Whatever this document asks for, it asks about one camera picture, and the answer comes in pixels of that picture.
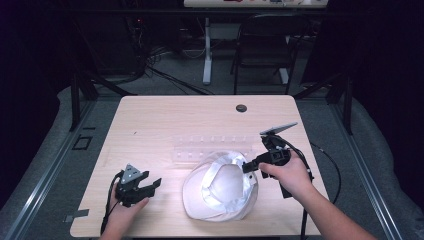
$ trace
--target white hard hat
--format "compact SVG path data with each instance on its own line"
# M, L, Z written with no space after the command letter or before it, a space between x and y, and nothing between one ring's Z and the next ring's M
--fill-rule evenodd
M235 151L215 151L202 159L184 182L187 215L213 222L245 217L256 202L258 183L254 172L243 173L244 162Z

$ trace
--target wrist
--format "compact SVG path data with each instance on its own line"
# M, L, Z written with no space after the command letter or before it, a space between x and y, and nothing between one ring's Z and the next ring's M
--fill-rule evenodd
M121 239L124 232L121 229L114 227L112 224L106 225L105 231L100 236L101 240Z
M292 195L294 199L303 205L305 201L315 198L317 195L320 195L320 193L312 184L308 184L302 187L302 189L299 189L299 191L292 193Z

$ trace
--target transparent plastic sheet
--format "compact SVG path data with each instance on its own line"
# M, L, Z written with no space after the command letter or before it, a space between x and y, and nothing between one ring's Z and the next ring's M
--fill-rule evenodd
M237 151L247 161L256 157L253 142L257 136L176 136L173 137L174 164L198 164L214 151Z

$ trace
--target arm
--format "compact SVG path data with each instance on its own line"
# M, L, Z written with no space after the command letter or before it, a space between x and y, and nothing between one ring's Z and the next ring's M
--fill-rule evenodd
M318 192L302 160L293 151L286 165L260 163L259 169L275 176L302 204L325 239L375 239Z
M113 186L112 190L112 198L110 199L110 208L118 202L115 198L115 189L116 184ZM101 240L114 240L121 239L124 236L125 232L131 226L134 217L137 213L143 209L147 203L149 202L149 198L144 198L140 202L134 204L133 206L127 208L122 206L121 204L116 204L115 208L113 208L111 214L109 215L109 221L106 225L105 231L99 239Z

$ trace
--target gray floor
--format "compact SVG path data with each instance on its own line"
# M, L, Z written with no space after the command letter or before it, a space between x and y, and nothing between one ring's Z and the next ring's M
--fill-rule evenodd
M225 46L225 43L220 43L214 48L212 83L208 86L201 83L203 57L189 58L184 54L167 53L156 59L154 68L216 95L232 94L233 76L229 72L233 51ZM304 89L298 83L311 47L310 43L302 45L290 94ZM256 79L268 76L248 73L250 76L253 74ZM139 95L185 94L168 80L152 76L149 71L142 78L119 86ZM68 132L71 126L70 90L65 89L59 94L61 108L54 126L0 212L0 238L72 239L69 234L72 222L64 219L78 210L120 99L109 89L101 85L96 87L100 98L96 102L83 101L84 117L73 133ZM241 90L241 94L251 94L251 91L246 88ZM340 124L339 106L328 105L324 101L326 92L326 89L321 89L307 99L298 100L297 104L310 141L324 149L340 168L342 187L336 205L378 239L424 239L422 212L400 190L393 174L390 150L368 113L354 101L354 135L349 136ZM88 149L72 150L79 136L92 139ZM313 149L329 197L333 199L339 183L335 168L321 151Z

